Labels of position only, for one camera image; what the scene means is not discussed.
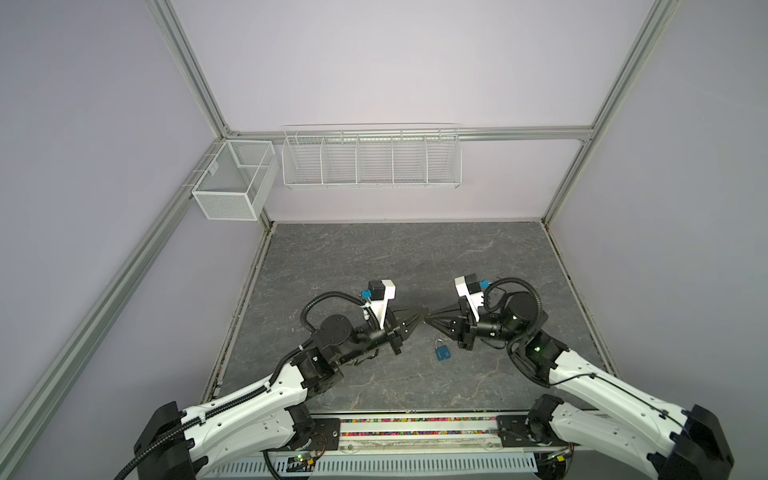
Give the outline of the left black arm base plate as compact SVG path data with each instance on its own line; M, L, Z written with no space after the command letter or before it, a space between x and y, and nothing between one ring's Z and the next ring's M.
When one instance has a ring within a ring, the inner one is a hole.
M283 451L335 451L341 440L341 419L313 418L294 427Z

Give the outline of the blue padlock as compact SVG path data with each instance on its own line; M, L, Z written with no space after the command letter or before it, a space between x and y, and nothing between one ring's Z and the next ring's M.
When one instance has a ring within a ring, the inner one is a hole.
M443 339L435 340L434 351L438 361L446 361L452 357L449 346Z

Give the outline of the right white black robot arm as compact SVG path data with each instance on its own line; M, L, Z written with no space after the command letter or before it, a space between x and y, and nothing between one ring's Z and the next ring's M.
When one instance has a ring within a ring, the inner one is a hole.
M546 389L559 389L591 406L586 412L550 393L529 410L526 436L539 445L576 444L653 479L727 479L735 459L717 416L647 394L587 361L547 334L540 297L504 293L493 306L482 293L427 316L428 325L469 350L499 340L518 371Z

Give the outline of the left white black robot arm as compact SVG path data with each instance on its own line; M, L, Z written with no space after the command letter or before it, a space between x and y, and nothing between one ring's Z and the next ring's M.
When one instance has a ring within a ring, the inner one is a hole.
M342 365L372 359L385 344L399 351L427 314L425 308L387 309L382 325L361 326L341 314L327 317L267 377L205 404L158 408L118 478L135 472L141 479L198 479L257 452L328 446L307 400L340 380Z

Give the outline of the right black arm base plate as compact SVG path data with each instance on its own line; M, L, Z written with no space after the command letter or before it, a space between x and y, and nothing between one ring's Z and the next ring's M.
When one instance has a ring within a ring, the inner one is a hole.
M511 447L566 447L547 422L530 421L523 414L497 415L497 435L501 445Z

